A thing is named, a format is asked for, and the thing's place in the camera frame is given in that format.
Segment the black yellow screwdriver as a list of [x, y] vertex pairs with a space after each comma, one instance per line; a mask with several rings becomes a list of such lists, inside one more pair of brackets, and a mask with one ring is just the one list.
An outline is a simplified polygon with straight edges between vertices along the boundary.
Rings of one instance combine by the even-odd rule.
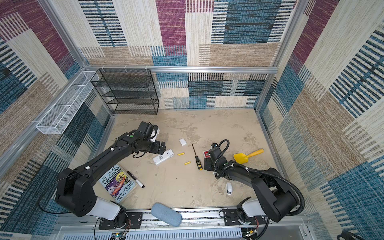
[[197, 167], [198, 167], [199, 171], [202, 171], [203, 170], [203, 165], [201, 163], [201, 160], [199, 159], [199, 157], [198, 157], [198, 155], [196, 153], [194, 145], [192, 145], [192, 147], [193, 147], [193, 150], [194, 150], [194, 153], [195, 153], [195, 160], [196, 160]]

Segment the white remote control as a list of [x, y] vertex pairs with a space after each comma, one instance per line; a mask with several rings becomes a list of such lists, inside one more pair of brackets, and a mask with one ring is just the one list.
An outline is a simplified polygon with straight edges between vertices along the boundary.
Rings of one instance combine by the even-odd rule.
[[175, 155], [174, 152], [171, 149], [169, 149], [169, 150], [166, 150], [162, 155], [158, 155], [158, 156], [154, 157], [153, 161], [154, 161], [155, 165], [157, 166], [157, 165], [163, 163], [164, 161], [172, 158], [174, 155]]

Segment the white battery cover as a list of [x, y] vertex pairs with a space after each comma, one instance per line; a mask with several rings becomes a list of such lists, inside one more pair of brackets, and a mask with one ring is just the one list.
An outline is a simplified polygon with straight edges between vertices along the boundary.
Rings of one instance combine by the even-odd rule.
[[180, 142], [180, 144], [182, 146], [186, 146], [187, 145], [187, 141], [185, 139], [180, 139], [179, 142]]

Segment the red remote control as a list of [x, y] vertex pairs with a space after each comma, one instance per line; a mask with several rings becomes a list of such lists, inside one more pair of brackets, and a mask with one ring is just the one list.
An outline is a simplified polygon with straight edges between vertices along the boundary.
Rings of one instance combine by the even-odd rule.
[[211, 157], [210, 157], [210, 154], [209, 154], [208, 151], [205, 151], [205, 152], [204, 152], [204, 156], [205, 156], [205, 158], [207, 158], [207, 159], [210, 159], [210, 158], [211, 158]]

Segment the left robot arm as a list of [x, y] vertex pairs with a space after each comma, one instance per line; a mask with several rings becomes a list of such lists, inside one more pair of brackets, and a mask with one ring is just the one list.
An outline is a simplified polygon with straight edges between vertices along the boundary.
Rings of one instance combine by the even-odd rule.
[[101, 154], [75, 169], [66, 168], [58, 175], [55, 201], [77, 217], [94, 216], [122, 227], [128, 217], [117, 203], [96, 196], [94, 185], [124, 158], [139, 153], [162, 155], [166, 143], [155, 140], [159, 127], [141, 122], [138, 129], [124, 133]]

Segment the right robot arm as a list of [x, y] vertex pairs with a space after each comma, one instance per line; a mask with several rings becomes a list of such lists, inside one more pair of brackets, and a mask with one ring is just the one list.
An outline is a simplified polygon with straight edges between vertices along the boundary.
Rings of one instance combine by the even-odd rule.
[[274, 168], [257, 170], [236, 161], [227, 161], [224, 153], [229, 145], [229, 140], [212, 144], [208, 150], [209, 157], [204, 163], [206, 171], [212, 171], [217, 180], [225, 178], [252, 188], [257, 196], [257, 204], [251, 209], [261, 209], [257, 214], [265, 215], [274, 222], [304, 211], [305, 198], [298, 187], [283, 178]]

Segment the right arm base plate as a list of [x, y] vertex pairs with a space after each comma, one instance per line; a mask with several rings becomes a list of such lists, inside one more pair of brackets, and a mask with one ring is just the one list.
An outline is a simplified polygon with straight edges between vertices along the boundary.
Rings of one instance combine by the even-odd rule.
[[[224, 219], [225, 226], [236, 226], [242, 225], [240, 222], [240, 218], [235, 209], [222, 209], [219, 212], [219, 216]], [[246, 225], [265, 225], [266, 218], [263, 216], [255, 216], [250, 217], [249, 220], [246, 221]]]

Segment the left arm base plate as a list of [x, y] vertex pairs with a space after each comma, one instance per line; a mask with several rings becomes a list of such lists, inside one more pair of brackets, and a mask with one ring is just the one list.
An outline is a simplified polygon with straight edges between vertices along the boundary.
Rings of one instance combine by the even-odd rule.
[[127, 230], [139, 229], [142, 224], [143, 212], [127, 212], [126, 220], [123, 221], [123, 225], [120, 227], [116, 221], [110, 221], [102, 218], [101, 223], [98, 226], [98, 230]]

